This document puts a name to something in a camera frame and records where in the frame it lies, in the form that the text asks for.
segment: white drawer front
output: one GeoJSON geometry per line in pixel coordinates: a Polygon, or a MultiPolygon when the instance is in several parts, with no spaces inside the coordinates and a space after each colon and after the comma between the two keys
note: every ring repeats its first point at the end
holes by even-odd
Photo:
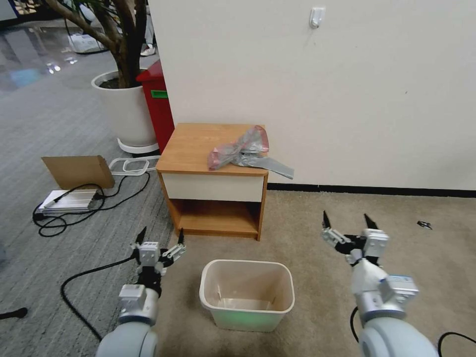
{"type": "Polygon", "coordinates": [[[263,176],[162,173],[169,198],[261,202],[263,176]]]}

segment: wooden side table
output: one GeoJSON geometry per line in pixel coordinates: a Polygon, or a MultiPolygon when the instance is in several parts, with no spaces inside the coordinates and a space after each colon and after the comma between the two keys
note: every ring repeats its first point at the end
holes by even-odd
{"type": "Polygon", "coordinates": [[[157,163],[175,232],[260,240],[268,171],[227,164],[209,171],[215,146],[251,125],[180,123],[157,163]]]}

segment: shoe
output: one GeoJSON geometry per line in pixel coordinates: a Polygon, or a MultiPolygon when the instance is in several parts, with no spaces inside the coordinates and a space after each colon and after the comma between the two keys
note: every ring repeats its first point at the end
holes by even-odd
{"type": "Polygon", "coordinates": [[[155,47],[150,44],[147,44],[147,48],[140,53],[142,57],[147,57],[154,54],[155,54],[155,47]]]}

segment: red trash can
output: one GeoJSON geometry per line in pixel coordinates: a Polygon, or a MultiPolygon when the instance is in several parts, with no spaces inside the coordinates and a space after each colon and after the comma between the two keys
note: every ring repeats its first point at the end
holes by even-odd
{"type": "Polygon", "coordinates": [[[163,153],[175,127],[160,60],[136,77],[142,83],[160,152],[163,153]]]}

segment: plastic wastebasket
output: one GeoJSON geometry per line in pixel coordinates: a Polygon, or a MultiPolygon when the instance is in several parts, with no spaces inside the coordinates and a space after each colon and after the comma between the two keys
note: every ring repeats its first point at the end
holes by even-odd
{"type": "Polygon", "coordinates": [[[199,295],[218,327],[241,331],[273,331],[295,302],[289,269],[267,261],[213,260],[199,295]]]}

